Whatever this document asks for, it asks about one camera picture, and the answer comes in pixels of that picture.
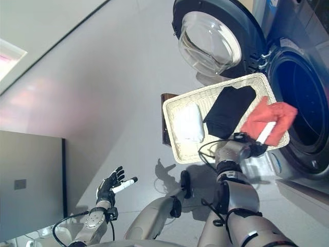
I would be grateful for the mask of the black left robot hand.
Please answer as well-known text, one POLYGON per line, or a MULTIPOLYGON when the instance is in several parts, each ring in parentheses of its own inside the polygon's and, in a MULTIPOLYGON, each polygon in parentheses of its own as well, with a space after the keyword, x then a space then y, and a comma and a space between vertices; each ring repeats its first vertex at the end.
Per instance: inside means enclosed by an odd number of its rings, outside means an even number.
POLYGON ((107 178, 103 179, 96 192, 96 204, 108 202, 115 205, 115 195, 138 181, 137 177, 125 180, 124 169, 117 167, 107 178))

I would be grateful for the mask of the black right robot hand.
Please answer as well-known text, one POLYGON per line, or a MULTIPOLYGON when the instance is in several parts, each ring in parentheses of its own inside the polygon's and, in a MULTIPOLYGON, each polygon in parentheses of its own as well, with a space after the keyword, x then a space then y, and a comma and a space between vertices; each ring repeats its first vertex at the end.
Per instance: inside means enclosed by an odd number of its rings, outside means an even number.
POLYGON ((251 144, 249 145, 250 157, 258 157, 266 152, 268 145, 265 144, 265 142, 270 136, 275 125, 275 121, 268 122, 265 128, 261 131, 260 135, 257 137, 257 139, 251 142, 251 144))

